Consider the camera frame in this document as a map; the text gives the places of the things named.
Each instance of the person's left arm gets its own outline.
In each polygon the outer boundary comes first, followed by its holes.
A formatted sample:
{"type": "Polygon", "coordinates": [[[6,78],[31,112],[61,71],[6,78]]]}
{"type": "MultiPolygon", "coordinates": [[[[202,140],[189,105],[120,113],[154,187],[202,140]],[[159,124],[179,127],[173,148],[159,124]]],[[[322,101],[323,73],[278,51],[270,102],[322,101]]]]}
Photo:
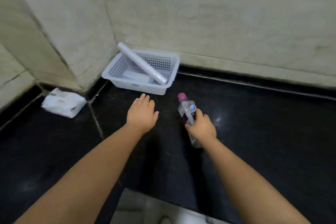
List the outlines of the person's left arm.
{"type": "Polygon", "coordinates": [[[133,148],[155,125],[159,112],[142,94],[127,114],[126,124],[79,160],[15,223],[95,222],[133,148]]]}

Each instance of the plastic basket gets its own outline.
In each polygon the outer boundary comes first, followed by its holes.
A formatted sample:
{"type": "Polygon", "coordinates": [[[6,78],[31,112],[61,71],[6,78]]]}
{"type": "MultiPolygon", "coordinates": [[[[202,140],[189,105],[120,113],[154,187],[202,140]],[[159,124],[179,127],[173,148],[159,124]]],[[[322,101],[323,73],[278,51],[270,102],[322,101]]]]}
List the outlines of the plastic basket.
{"type": "Polygon", "coordinates": [[[101,76],[104,79],[110,80],[116,87],[137,90],[146,93],[157,95],[164,95],[167,88],[169,88],[176,76],[180,65],[180,57],[176,54],[132,50],[145,60],[154,69],[160,72],[168,79],[165,85],[159,85],[157,81],[152,79],[149,83],[137,82],[136,80],[122,78],[126,70],[146,74],[140,67],[138,67],[130,58],[121,52],[118,53],[111,63],[105,68],[101,76]]]}

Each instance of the transparent bottle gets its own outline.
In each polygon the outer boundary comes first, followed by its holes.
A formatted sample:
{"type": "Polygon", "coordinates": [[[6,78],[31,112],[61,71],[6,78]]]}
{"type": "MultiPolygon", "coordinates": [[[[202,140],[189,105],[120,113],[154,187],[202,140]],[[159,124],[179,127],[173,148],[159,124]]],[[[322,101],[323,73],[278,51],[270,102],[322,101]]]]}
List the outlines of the transparent bottle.
{"type": "MultiPolygon", "coordinates": [[[[178,100],[180,101],[180,105],[178,107],[178,112],[180,113],[183,123],[189,124],[191,126],[195,125],[196,120],[196,105],[192,100],[188,100],[187,96],[184,93],[180,93],[178,96],[178,100]]],[[[201,144],[194,137],[191,136],[190,133],[189,138],[191,145],[195,148],[201,148],[201,144]]]]}

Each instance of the forearm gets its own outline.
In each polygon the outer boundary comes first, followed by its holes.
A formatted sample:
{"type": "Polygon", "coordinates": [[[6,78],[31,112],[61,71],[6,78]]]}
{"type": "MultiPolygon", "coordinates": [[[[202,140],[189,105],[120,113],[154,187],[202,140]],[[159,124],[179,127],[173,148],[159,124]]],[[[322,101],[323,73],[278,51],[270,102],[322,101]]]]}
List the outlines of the forearm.
{"type": "Polygon", "coordinates": [[[122,127],[75,164],[16,223],[94,223],[142,134],[122,127]]]}
{"type": "Polygon", "coordinates": [[[206,140],[203,146],[246,223],[309,223],[270,183],[220,141],[206,140]]]}

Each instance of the foot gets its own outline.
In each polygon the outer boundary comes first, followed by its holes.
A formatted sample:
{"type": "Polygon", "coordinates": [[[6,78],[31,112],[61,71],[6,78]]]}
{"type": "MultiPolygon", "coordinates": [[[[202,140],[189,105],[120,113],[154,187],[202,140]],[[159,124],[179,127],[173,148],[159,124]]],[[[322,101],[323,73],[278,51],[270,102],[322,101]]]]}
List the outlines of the foot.
{"type": "Polygon", "coordinates": [[[170,218],[163,217],[161,221],[159,221],[159,224],[171,224],[170,218]]]}

